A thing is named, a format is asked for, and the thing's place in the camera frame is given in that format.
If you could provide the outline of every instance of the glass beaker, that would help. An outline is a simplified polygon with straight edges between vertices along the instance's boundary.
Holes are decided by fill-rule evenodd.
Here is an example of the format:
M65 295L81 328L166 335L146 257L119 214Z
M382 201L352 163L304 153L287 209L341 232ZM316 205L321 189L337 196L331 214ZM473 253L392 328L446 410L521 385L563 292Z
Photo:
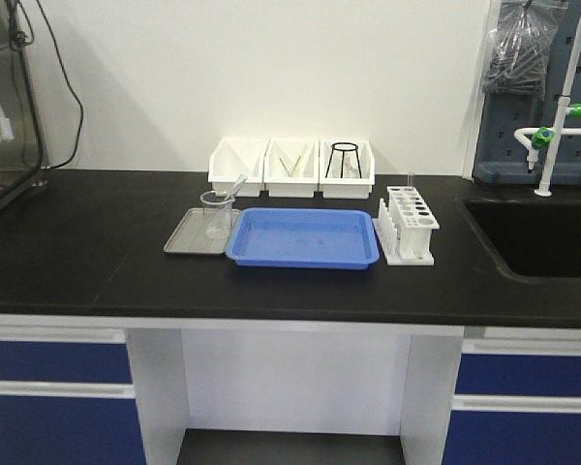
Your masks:
M232 204L226 192L207 191L200 196L204 232L209 239L227 239L232 232Z

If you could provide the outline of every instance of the power cord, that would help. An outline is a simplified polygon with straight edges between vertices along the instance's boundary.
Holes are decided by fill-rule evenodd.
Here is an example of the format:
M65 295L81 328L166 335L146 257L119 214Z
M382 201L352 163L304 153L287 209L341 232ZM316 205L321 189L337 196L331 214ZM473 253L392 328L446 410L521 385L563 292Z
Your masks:
M21 0L15 0L13 4L11 0L7 0L7 8L9 10L9 47L12 51L22 51L25 47L35 43L35 31L26 9L21 4ZM23 17L26 19L28 30L30 31L30 39L17 25L17 10L21 10Z
M47 26L47 31L49 32L49 36L51 37L51 41L53 43L54 50L56 52L56 57L58 58L58 64L60 65L60 71L62 72L62 76L65 80L65 83L67 84L67 88L69 89L69 92L76 100L77 106L79 108L79 122L77 123L76 142L74 144L74 149L73 149L73 152L71 153L71 156L67 160L65 160L64 162L59 163L58 165L45 167L45 170L56 170L58 168L62 168L66 165L69 165L76 157L77 149L79 148L79 140L81 138L81 130L82 130L82 126L84 124L84 105L81 102L81 99L79 98L77 93L75 92L73 86L71 85L71 81L69 80L69 75L67 74L67 70L65 68L65 64L64 64L63 59L62 59L62 54L60 53L60 47L58 46L58 42L56 40L56 35L54 34L54 31L51 27L51 24L49 23L49 20L47 19L46 11L44 10L43 5L41 5L40 0L36 0L36 2L37 2L37 6L39 7L39 11L41 12L41 16L43 17L43 20Z

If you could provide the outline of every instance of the pegboard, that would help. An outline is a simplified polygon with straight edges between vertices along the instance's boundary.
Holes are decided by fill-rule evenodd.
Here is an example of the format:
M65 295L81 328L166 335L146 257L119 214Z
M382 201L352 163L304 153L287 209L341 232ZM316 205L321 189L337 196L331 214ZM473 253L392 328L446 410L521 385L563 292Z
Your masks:
M553 125L557 100L579 16L581 0L570 0L551 47L544 99L532 96L486 95L475 153L474 179L487 184L537 184L544 168L546 149L532 173L527 171L527 149L514 138L523 127ZM581 56L572 86L572 102L581 103ZM581 128L581 119L568 117L565 127ZM581 185L581 136L562 136L552 184Z

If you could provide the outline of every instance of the white wall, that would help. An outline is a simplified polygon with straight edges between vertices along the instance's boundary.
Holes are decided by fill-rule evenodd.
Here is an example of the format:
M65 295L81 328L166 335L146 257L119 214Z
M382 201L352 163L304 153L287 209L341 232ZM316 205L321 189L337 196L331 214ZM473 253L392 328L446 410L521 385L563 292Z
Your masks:
M410 336L347 327L183 330L188 427L399 435Z
M50 158L76 106L23 0ZM491 0L42 0L86 105L74 167L206 171L222 137L367 139L377 172L461 174Z

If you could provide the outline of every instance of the lab bench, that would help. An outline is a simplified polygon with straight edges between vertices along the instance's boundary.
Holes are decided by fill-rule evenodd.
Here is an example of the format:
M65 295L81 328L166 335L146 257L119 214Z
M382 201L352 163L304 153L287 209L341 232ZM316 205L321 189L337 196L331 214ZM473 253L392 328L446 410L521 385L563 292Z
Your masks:
M0 215L0 465L581 463L581 279L507 277L460 213L524 188L420 176L435 265L348 271L165 255L205 173L48 181Z

